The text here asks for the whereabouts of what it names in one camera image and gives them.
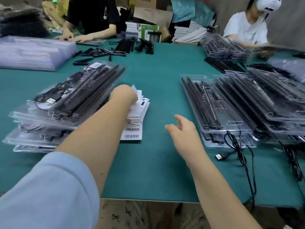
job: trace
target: white t-shirt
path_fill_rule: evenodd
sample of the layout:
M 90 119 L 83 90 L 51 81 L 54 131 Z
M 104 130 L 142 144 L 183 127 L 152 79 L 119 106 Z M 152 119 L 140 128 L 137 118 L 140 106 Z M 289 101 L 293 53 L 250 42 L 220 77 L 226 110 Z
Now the white t-shirt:
M 252 44 L 261 44 L 267 40 L 267 24 L 264 17 L 259 17 L 257 22 L 250 24 L 246 18 L 246 12 L 234 14 L 229 20 L 225 30 L 224 37 L 230 34 L 237 34 L 237 41 Z

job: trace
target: teal work table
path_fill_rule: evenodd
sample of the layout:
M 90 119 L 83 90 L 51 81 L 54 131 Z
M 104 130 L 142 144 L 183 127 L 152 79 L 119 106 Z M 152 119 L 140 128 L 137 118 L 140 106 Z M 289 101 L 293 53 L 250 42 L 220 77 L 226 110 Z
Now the teal work table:
M 89 47 L 79 46 L 82 50 L 86 48 Z M 104 48 L 110 48 L 110 45 L 106 43 Z M 150 99 L 151 104 L 143 122 L 143 140 L 138 143 L 120 143 L 102 193 L 103 198 L 198 201 L 191 173 L 176 152 L 164 126 L 175 123 L 175 114 L 194 121 L 180 83 L 180 75 L 212 77 L 213 74 L 219 74 L 219 71 L 204 62 L 204 57 L 200 47 L 167 43 L 155 43 L 154 55 L 134 51 L 126 57 L 112 57 L 113 62 L 127 67 L 121 82 L 135 84 L 137 89 L 143 90 L 143 95 Z M 72 65 L 74 60 L 67 61 L 56 72 L 0 69 L 1 139 L 17 126 L 8 117 L 14 108 L 44 88 L 82 69 L 82 66 Z M 13 146 L 0 144 L 2 193 L 12 188 L 43 157 L 43 154 L 16 153 L 12 149 Z M 242 202 L 247 200 L 250 188 L 244 167 L 233 157 L 218 162 L 215 155 L 219 149 L 205 149 L 239 199 Z M 245 150 L 245 154 L 250 162 L 250 153 Z M 264 145 L 254 149 L 254 154 L 256 203 L 301 207 L 302 196 L 284 154 L 273 149 L 273 146 Z

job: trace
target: table surface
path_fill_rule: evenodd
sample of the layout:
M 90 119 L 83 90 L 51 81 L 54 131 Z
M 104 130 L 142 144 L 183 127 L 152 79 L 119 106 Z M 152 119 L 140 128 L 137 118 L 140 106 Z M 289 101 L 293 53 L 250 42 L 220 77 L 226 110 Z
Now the table surface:
M 110 48 L 110 45 L 107 42 L 103 47 Z M 179 77 L 181 74 L 209 77 L 220 74 L 205 63 L 204 58 L 205 54 L 200 47 L 168 43 L 155 43 L 154 55 L 132 52 L 126 57 L 112 57 L 113 62 L 127 67 L 121 82 L 134 84 L 137 89 L 143 90 L 143 95 L 150 99 L 151 104 L 143 122 L 143 140 L 120 143 L 102 193 L 103 198 L 198 201 L 189 168 L 176 152 L 164 126 L 175 123 L 175 114 L 194 121 Z M 44 88 L 64 81 L 82 69 L 81 66 L 72 65 L 74 60 L 76 59 L 67 61 L 56 72 L 0 69 L 0 138 L 4 138 L 17 126 L 8 117 L 14 108 Z M 280 148 L 260 145 L 253 149 L 256 204 L 301 207 L 302 196 L 287 159 L 273 147 Z M 12 188 L 44 156 L 17 153 L 12 149 L 13 146 L 0 144 L 0 193 Z M 238 198 L 242 202 L 247 200 L 250 188 L 244 167 L 235 158 L 225 162 L 216 161 L 215 155 L 225 149 L 205 149 Z M 248 161 L 251 161 L 247 150 L 245 154 Z

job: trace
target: black t-shirt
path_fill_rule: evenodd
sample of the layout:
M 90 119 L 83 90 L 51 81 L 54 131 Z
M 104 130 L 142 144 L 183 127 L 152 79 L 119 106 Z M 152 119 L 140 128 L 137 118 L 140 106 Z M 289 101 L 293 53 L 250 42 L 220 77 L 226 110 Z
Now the black t-shirt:
M 120 15 L 115 0 L 70 0 L 66 20 L 75 26 L 81 22 L 85 34 L 90 34 L 116 25 Z

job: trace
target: person's left hand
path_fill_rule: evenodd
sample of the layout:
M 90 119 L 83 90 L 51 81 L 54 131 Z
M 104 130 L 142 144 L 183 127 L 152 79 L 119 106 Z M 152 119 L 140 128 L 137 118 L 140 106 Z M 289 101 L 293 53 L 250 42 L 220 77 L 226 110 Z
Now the person's left hand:
M 92 35 L 86 34 L 86 35 L 77 36 L 75 38 L 69 38 L 68 40 L 71 42 L 86 42 L 86 41 L 91 41 L 93 39 L 94 38 Z

